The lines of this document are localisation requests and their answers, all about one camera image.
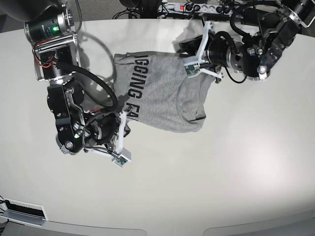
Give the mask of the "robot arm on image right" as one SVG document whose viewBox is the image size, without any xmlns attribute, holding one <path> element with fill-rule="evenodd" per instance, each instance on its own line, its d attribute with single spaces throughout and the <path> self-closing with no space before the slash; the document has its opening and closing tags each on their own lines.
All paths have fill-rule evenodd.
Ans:
<svg viewBox="0 0 315 236">
<path fill-rule="evenodd" d="M 277 21 L 273 26 L 264 29 L 264 17 L 258 13 L 256 34 L 236 26 L 237 16 L 244 15 L 248 8 L 256 11 L 259 5 L 276 7 Z M 228 32 L 215 32 L 212 22 L 202 19 L 202 35 L 180 43 L 188 54 L 183 59 L 186 74 L 190 78 L 207 74 L 219 83 L 223 78 L 221 69 L 233 69 L 242 73 L 245 80 L 265 81 L 296 35 L 314 20 L 313 0 L 252 0 L 236 7 L 229 18 L 231 29 L 241 37 L 241 42 L 235 42 Z"/>
</svg>

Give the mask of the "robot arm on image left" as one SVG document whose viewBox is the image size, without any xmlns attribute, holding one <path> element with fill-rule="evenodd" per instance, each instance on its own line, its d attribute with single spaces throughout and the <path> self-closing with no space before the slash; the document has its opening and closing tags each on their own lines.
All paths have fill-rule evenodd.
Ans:
<svg viewBox="0 0 315 236">
<path fill-rule="evenodd" d="M 56 141 L 63 153 L 92 151 L 122 163 L 131 160 L 123 147 L 129 133 L 128 110 L 119 111 L 113 90 L 98 76 L 80 66 L 77 34 L 70 10 L 58 0 L 3 0 L 1 9 L 24 23 L 25 36 L 32 46 L 38 81 L 48 81 L 47 103 L 54 114 Z M 76 79 L 81 74 L 109 95 L 111 105 L 85 112 L 86 90 Z"/>
</svg>

